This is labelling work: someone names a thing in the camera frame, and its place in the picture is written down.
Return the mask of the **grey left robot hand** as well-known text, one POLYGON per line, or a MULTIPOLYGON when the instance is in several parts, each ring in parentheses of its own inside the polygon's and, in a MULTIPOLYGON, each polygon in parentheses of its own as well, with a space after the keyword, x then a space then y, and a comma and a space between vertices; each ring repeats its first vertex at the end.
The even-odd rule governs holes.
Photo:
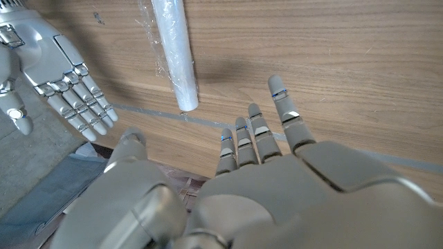
POLYGON ((442 205, 381 161, 318 142, 281 77, 269 90, 290 153, 258 105, 221 134, 215 177, 187 210, 135 127, 82 194, 52 248, 441 248, 442 205))

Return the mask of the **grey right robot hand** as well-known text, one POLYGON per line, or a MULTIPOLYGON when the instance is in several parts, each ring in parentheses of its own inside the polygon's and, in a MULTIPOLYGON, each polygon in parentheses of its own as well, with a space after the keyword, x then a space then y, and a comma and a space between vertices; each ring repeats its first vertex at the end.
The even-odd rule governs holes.
POLYGON ((24 1, 2 0, 1 110, 28 135, 33 122, 15 89, 20 77, 89 141, 118 120, 71 41, 24 1))

